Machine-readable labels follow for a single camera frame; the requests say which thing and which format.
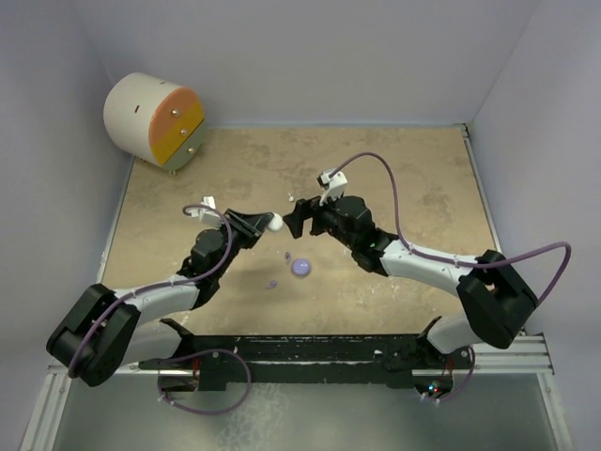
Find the white earbud charging case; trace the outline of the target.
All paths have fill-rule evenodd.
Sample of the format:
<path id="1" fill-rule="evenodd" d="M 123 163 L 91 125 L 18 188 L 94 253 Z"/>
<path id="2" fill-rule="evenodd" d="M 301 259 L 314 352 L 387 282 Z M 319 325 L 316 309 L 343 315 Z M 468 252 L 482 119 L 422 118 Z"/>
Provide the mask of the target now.
<path id="1" fill-rule="evenodd" d="M 273 213 L 272 218 L 268 224 L 268 230 L 270 232 L 281 231 L 284 226 L 283 217 L 278 213 Z"/>

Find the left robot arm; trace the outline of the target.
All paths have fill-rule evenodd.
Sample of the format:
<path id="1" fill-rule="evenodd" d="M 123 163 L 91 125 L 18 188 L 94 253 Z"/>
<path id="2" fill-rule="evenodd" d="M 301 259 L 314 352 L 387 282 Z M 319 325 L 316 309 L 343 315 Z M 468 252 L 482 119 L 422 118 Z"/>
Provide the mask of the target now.
<path id="1" fill-rule="evenodd" d="M 207 229 L 196 236 L 175 274 L 138 288 L 91 285 L 51 333 L 46 350 L 70 377 L 95 387 L 121 365 L 141 360 L 143 326 L 208 303 L 239 252 L 253 248 L 266 231 L 283 226 L 281 215 L 274 212 L 219 212 L 208 204 L 189 204 L 182 212 Z"/>

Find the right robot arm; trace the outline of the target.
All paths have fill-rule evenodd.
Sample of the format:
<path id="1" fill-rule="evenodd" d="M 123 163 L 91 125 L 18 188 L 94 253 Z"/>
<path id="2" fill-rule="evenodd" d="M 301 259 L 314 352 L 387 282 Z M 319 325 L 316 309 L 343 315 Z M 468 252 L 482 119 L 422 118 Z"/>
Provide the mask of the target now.
<path id="1" fill-rule="evenodd" d="M 465 267 L 442 252 L 427 259 L 427 249 L 405 245 L 377 227 L 360 197 L 327 203 L 319 197 L 300 199 L 284 222 L 298 239 L 306 221 L 311 235 L 326 233 L 338 240 L 364 271 L 411 279 L 457 297 L 462 312 L 433 319 L 419 336 L 418 357 L 428 367 L 441 366 L 452 352 L 473 344 L 508 349 L 537 306 L 533 291 L 502 254 L 488 250 L 469 256 Z"/>

